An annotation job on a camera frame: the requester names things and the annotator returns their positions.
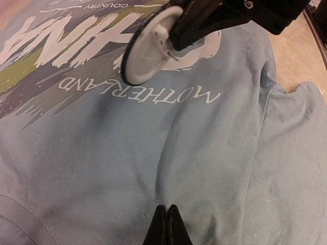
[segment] black mount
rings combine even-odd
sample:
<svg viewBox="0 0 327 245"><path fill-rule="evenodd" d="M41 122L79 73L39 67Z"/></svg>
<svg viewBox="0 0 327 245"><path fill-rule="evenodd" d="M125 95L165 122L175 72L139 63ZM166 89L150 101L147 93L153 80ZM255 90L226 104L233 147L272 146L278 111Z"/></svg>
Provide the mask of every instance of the black mount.
<svg viewBox="0 0 327 245"><path fill-rule="evenodd" d="M192 45L211 32L255 21L279 35L295 20L310 0L170 0L184 9L171 30L170 40L177 51Z"/></svg>

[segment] t-shirt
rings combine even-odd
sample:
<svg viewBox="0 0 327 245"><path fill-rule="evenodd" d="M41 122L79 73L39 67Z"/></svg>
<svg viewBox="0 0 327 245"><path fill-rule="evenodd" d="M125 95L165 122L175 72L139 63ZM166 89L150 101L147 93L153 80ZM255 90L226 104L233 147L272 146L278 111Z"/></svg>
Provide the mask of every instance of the t-shirt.
<svg viewBox="0 0 327 245"><path fill-rule="evenodd" d="M276 82L265 30L131 87L126 44L167 1L23 2L0 33L1 245L142 244L172 204L194 245L327 244L327 106Z"/></svg>

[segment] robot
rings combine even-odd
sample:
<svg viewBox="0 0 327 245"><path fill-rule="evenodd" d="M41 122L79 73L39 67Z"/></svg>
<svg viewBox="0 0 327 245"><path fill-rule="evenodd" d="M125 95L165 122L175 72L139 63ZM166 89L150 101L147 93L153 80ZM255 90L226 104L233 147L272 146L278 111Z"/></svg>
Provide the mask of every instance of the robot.
<svg viewBox="0 0 327 245"><path fill-rule="evenodd" d="M134 33L124 53L121 74L137 86L153 78L174 54L206 35L253 20L279 35L310 0L170 0Z"/></svg>

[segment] tiled floor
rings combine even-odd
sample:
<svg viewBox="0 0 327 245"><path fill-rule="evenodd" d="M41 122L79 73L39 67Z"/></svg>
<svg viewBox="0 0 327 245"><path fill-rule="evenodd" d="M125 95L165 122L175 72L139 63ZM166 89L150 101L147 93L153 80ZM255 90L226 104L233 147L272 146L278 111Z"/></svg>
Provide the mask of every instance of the tiled floor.
<svg viewBox="0 0 327 245"><path fill-rule="evenodd" d="M327 102L327 69L303 14L279 36L269 34L277 63L278 82L288 91L314 82Z"/></svg>

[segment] white wheel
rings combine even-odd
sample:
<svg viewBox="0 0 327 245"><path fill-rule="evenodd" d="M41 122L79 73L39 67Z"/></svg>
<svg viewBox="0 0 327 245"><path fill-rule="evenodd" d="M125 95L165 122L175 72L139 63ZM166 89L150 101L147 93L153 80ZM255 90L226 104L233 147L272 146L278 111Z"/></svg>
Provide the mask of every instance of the white wheel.
<svg viewBox="0 0 327 245"><path fill-rule="evenodd" d="M182 13L179 6L164 5L139 27L123 56L121 71L126 83L145 83L167 64L175 51L169 32Z"/></svg>

